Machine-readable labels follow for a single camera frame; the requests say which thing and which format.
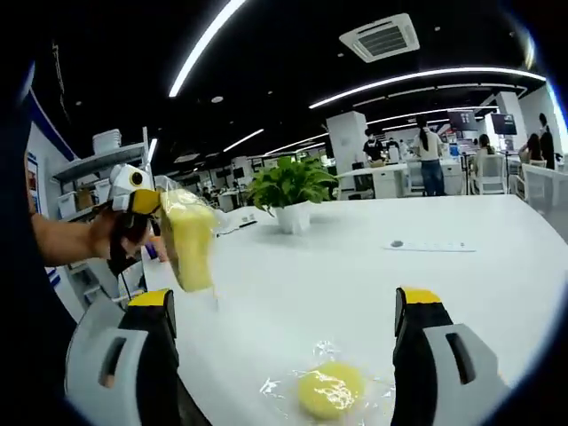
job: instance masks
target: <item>white cabinet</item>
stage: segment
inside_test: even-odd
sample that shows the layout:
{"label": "white cabinet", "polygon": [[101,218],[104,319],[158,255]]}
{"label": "white cabinet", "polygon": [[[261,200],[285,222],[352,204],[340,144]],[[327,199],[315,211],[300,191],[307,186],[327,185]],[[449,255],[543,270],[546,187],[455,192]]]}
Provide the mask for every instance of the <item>white cabinet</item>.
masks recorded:
{"label": "white cabinet", "polygon": [[375,198],[382,199],[402,197],[402,180],[402,173],[397,173],[397,171],[386,170],[373,173]]}
{"label": "white cabinet", "polygon": [[462,166],[460,164],[442,166],[444,174],[444,187],[448,195],[462,194]]}

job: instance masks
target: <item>power outlet strip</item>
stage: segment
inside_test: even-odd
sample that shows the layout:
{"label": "power outlet strip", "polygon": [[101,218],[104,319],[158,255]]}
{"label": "power outlet strip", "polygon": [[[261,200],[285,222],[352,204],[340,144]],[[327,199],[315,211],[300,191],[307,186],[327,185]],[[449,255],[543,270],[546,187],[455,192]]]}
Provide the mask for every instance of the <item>power outlet strip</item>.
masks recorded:
{"label": "power outlet strip", "polygon": [[423,242],[395,240],[383,247],[386,250],[398,251],[434,251],[434,252],[464,252],[476,250],[464,242]]}

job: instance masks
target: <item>potted plant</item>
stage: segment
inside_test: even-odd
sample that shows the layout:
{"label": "potted plant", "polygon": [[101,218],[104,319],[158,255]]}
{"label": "potted plant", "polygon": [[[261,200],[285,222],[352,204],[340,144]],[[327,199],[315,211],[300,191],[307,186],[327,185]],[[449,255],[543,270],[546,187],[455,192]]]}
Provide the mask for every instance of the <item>potted plant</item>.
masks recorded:
{"label": "potted plant", "polygon": [[284,233],[302,233],[310,225],[309,201],[328,200],[328,187],[335,182],[319,160],[292,162],[290,157],[280,157],[278,167],[255,175],[248,197],[271,216],[273,208]]}

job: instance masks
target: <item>white flower pot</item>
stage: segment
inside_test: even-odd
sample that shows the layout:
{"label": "white flower pot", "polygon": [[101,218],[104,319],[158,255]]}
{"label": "white flower pot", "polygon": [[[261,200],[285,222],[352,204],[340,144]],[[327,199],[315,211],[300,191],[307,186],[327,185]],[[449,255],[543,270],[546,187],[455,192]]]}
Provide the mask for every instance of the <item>white flower pot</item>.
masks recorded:
{"label": "white flower pot", "polygon": [[274,208],[278,225],[284,233],[299,235],[310,227],[310,203],[308,201],[287,206]]}

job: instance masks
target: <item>human hand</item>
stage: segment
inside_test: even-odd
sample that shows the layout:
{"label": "human hand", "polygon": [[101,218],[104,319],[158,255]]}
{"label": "human hand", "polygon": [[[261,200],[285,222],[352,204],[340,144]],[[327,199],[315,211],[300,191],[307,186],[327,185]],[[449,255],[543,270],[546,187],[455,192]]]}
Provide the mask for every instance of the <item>human hand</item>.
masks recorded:
{"label": "human hand", "polygon": [[[122,212],[104,209],[97,214],[95,219],[90,223],[89,229],[89,245],[93,257],[102,259],[110,259],[110,241],[114,226]],[[127,257],[132,257],[138,250],[148,241],[150,236],[149,225],[142,234],[126,233],[121,237],[121,246],[126,252]]]}
{"label": "human hand", "polygon": [[151,236],[150,244],[152,244],[152,247],[154,247],[154,250],[158,258],[160,259],[160,262],[169,262],[168,252],[166,250],[166,246],[163,242],[162,237]]}

